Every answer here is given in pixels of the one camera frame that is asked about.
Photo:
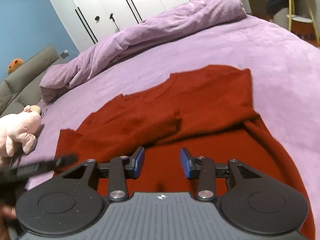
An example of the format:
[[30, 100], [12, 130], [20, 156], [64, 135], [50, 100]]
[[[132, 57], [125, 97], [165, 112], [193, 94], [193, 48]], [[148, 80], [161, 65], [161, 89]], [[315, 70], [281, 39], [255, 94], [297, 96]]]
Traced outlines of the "person's left hand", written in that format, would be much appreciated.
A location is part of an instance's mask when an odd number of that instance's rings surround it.
[[5, 226], [6, 220], [15, 220], [16, 210], [13, 206], [1, 203], [0, 205], [0, 215], [1, 215], [1, 231], [4, 231], [7, 227]]

